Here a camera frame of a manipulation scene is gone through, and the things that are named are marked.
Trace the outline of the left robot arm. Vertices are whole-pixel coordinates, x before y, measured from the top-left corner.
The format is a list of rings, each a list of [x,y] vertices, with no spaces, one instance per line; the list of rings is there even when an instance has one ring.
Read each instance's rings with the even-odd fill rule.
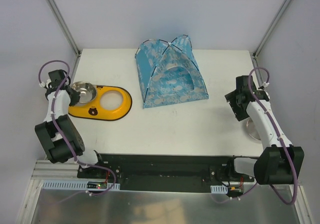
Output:
[[[45,84],[45,96],[48,110],[44,121],[34,130],[48,160],[65,163],[73,159],[88,172],[99,179],[105,175],[106,167],[99,162],[94,150],[85,150],[84,141],[70,119],[69,107],[80,102],[81,94],[70,86],[67,72],[59,69],[48,73],[49,81]]]

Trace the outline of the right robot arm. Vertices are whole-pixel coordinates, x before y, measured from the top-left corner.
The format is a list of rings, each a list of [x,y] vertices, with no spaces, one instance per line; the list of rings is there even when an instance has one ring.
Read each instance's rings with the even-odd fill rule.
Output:
[[[262,154],[250,157],[232,157],[225,168],[225,176],[237,181],[242,175],[251,176],[260,185],[291,185],[299,176],[304,151],[293,146],[272,112],[270,99],[263,89],[257,89],[251,77],[238,76],[236,88],[225,95],[235,118],[250,118],[263,146]]]

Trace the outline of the steel pet bowl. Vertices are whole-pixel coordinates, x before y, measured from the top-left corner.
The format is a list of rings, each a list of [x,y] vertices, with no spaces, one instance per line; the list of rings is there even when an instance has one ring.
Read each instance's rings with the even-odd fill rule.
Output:
[[[71,85],[71,88],[79,93],[80,104],[90,103],[97,97],[97,88],[90,82],[77,81]]]
[[[256,126],[251,118],[248,118],[246,121],[246,131],[248,135],[255,141],[261,141],[260,135],[256,129]]]

